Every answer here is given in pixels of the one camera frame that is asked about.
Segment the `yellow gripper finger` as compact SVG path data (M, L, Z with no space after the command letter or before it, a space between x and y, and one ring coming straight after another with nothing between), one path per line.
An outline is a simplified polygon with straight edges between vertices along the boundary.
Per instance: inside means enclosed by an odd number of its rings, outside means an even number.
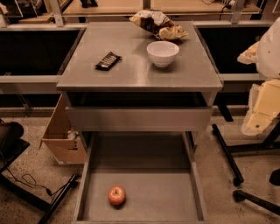
M247 50L245 50L238 56L237 61L245 65L255 64L258 46L259 42L255 42Z
M247 136L264 132L280 113L280 80L253 84L249 92L248 111L241 126Z

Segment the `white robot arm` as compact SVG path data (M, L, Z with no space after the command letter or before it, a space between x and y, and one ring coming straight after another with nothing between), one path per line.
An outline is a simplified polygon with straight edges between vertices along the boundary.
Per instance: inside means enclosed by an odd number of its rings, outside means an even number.
M243 134L255 136L280 114L280 17L259 41L238 56L237 61L255 64L257 72L266 77L261 85L252 85L249 109L241 126Z

